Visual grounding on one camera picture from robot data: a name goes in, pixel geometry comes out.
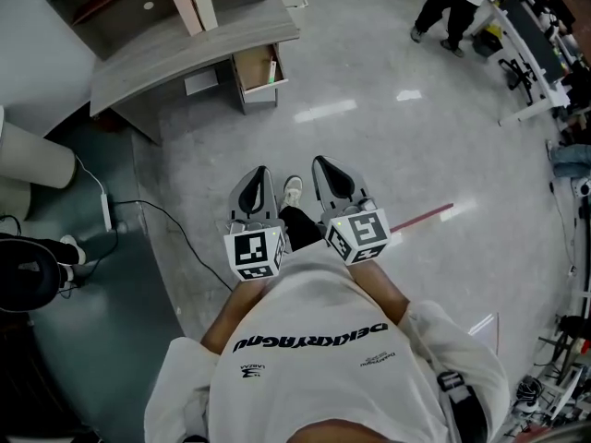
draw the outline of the gray wooden shelf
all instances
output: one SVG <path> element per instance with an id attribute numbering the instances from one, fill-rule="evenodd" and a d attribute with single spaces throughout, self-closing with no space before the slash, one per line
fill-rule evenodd
<path id="1" fill-rule="evenodd" d="M 115 108 L 130 120 L 124 105 L 143 92 L 231 54 L 264 44 L 299 38 L 282 0 L 264 0 L 217 14 L 219 27 L 194 37 L 178 15 L 155 24 L 106 61 L 97 61 L 92 77 L 90 115 Z M 157 141 L 158 135 L 146 133 Z"/>

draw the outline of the shoe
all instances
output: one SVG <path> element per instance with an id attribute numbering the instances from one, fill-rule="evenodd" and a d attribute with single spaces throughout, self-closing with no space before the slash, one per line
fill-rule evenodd
<path id="1" fill-rule="evenodd" d="M 419 31 L 416 29 L 416 26 L 414 26 L 411 30 L 410 30 L 410 39 L 413 40 L 414 42 L 421 42 L 423 40 L 423 35 L 425 33 L 423 31 Z"/>
<path id="2" fill-rule="evenodd" d="M 464 51 L 462 51 L 459 47 L 453 49 L 448 40 L 443 40 L 440 44 L 441 47 L 447 49 L 448 51 L 451 51 L 454 55 L 457 55 L 458 57 L 465 56 Z"/>
<path id="3" fill-rule="evenodd" d="M 65 282 L 72 282 L 74 280 L 74 270 L 72 269 L 72 267 L 68 266 L 67 264 L 62 264 L 62 268 L 64 268 L 67 272 Z"/>
<path id="4" fill-rule="evenodd" d="M 548 156 L 548 161 L 552 161 L 552 150 L 554 149 L 554 143 L 549 139 L 546 140 L 546 155 Z"/>
<path id="5" fill-rule="evenodd" d="M 86 264 L 86 253 L 84 252 L 84 249 L 82 249 L 80 246 L 78 246 L 78 243 L 74 239 L 74 236 L 72 236 L 71 234 L 67 234 L 61 240 L 59 240 L 59 242 L 63 243 L 64 245 L 74 246 L 76 248 L 76 250 L 78 251 L 78 264 L 80 266 L 82 264 Z"/>
<path id="6" fill-rule="evenodd" d="M 299 209 L 299 199 L 302 197 L 302 189 L 304 183 L 302 178 L 298 175 L 290 175 L 283 186 L 283 201 L 279 207 L 279 211 L 285 207 L 295 207 Z"/>

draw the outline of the red line on floor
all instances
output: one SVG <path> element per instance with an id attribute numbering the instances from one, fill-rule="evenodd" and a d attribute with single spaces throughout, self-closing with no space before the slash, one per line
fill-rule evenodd
<path id="1" fill-rule="evenodd" d="M 423 213 L 422 215 L 420 215 L 418 217 L 415 217 L 412 220 L 405 221 L 404 223 L 401 223 L 398 226 L 393 226 L 390 229 L 390 233 L 398 232 L 399 230 L 402 230 L 403 228 L 407 228 L 409 226 L 412 226 L 414 224 L 417 224 L 419 222 L 422 222 L 423 220 L 426 220 L 429 217 L 434 217 L 438 213 L 442 213 L 443 211 L 449 210 L 452 207 L 453 207 L 453 204 L 452 203 L 448 203 L 447 205 L 444 205 L 443 207 L 439 207 L 438 209 L 434 209 L 432 211 L 428 211 L 427 213 Z"/>

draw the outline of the logo on shirt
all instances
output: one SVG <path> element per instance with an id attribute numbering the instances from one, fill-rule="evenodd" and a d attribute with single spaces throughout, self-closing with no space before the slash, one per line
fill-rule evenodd
<path id="1" fill-rule="evenodd" d="M 245 346 L 262 346 L 263 348 L 303 348 L 305 346 L 343 346 L 345 343 L 354 340 L 361 340 L 370 333 L 378 333 L 388 329 L 387 323 L 376 323 L 373 327 L 364 327 L 363 329 L 356 329 L 349 333 L 339 336 L 251 336 L 246 340 L 240 340 L 234 346 L 233 353 L 241 350 Z"/>
<path id="2" fill-rule="evenodd" d="M 395 356 L 396 353 L 392 352 L 392 353 L 380 353 L 377 356 L 373 356 L 371 358 L 368 358 L 365 360 L 365 362 L 361 363 L 360 366 L 363 367 L 364 365 L 376 365 L 377 363 L 381 363 L 382 361 L 386 361 L 387 359 L 390 359 L 391 357 Z"/>
<path id="3" fill-rule="evenodd" d="M 264 369 L 264 365 L 241 365 L 242 378 L 246 377 L 260 377 L 260 370 Z"/>

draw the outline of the shiny tiled floor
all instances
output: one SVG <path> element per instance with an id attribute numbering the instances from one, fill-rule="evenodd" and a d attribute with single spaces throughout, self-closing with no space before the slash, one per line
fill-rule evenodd
<path id="1" fill-rule="evenodd" d="M 515 383 L 533 362 L 539 329 L 568 301 L 570 263 L 544 149 L 544 138 L 557 136 L 554 122 L 544 114 L 500 127 L 524 97 L 469 42 L 464 60 L 442 50 L 442 23 L 412 42 L 425 0 L 308 1 L 301 39 L 281 46 L 290 80 L 276 110 L 244 116 L 215 90 L 162 112 L 166 207 L 203 259 L 233 281 L 222 240 L 226 200 L 257 165 L 271 168 L 278 189 L 287 175 L 304 176 L 312 217 L 320 215 L 310 175 L 317 154 L 355 166 L 392 225 L 461 205 L 448 221 L 404 233 L 380 263 L 413 300 L 441 303 L 466 329 L 499 313 L 499 354 Z M 559 191 L 570 219 L 568 186 Z M 179 235 L 160 233 L 169 294 L 187 335 L 198 338 L 227 291 Z"/>

